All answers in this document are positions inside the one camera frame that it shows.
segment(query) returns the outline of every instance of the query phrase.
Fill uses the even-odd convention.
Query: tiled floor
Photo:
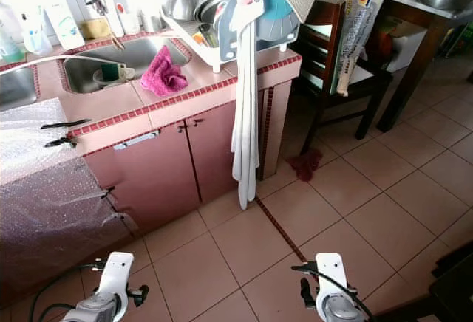
[[[373,312],[426,292],[435,261],[473,239],[470,71],[471,60],[434,61],[386,134],[373,126],[357,141],[356,120],[320,131],[313,146],[324,158],[310,182],[285,162],[300,149],[310,112],[306,100],[291,99],[279,171],[258,184],[259,198],[306,257],[339,252]],[[318,321],[299,297],[300,274],[290,270],[300,260],[260,206],[239,209],[235,192],[123,250],[135,254],[130,285],[150,286],[148,301],[131,306],[124,321]],[[99,276],[66,279],[38,309],[75,304]],[[25,322],[30,301],[1,311],[1,320]]]

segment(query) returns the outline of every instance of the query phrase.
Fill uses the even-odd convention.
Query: stainless steel sink
[[[33,70],[25,67],[0,76],[0,112],[36,102]]]
[[[149,36],[123,43],[125,50],[118,50],[114,46],[98,47],[90,51],[78,52],[76,55],[103,58],[126,64],[135,69],[135,79],[148,69],[149,64],[163,45],[171,53],[173,64],[183,65],[188,62],[184,54],[176,48],[171,40],[159,36]],[[103,87],[96,84],[92,75],[101,68],[97,61],[69,59],[64,62],[64,68],[69,80],[70,90],[75,93],[90,93],[101,90]]]

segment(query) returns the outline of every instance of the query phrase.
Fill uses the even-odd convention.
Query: dish rack
[[[198,21],[177,21],[169,18],[161,10],[163,20],[177,32],[177,34],[185,41],[190,48],[192,48],[206,64],[212,67],[213,72],[219,73],[221,66],[227,62],[237,59],[237,33],[229,30],[229,24],[237,5],[237,0],[229,0],[222,12],[222,17],[218,23],[218,42],[219,47],[207,47],[206,45],[198,44],[192,35],[199,31],[199,26],[202,24]],[[278,25],[283,22],[275,20],[273,25]],[[258,18],[256,20],[256,51],[262,51],[274,47],[278,47],[281,52],[287,50],[287,44],[295,41],[299,32],[299,20],[294,12],[291,12],[284,18],[286,28],[289,30],[279,37],[271,37],[271,40],[265,40],[260,37],[258,30],[266,30],[268,28],[268,20]]]

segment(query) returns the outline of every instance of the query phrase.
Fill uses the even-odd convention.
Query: cabinet door
[[[167,126],[155,138],[107,148],[85,157],[102,188],[115,186],[117,209],[141,233],[182,216],[199,205],[185,131]]]
[[[203,202],[216,199],[238,185],[231,176],[234,117],[235,102],[231,102],[186,120]]]

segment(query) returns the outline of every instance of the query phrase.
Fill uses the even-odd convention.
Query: hanging towel
[[[238,183],[238,197],[242,209],[256,195],[258,155],[258,86],[256,85],[256,25],[255,20],[265,11],[263,0],[236,0],[230,29],[236,30],[236,86],[235,123],[231,139],[234,153],[232,175]]]
[[[180,74],[180,67],[172,64],[167,46],[163,46],[156,54],[149,68],[141,76],[141,86],[159,97],[180,91],[187,85],[186,77]]]

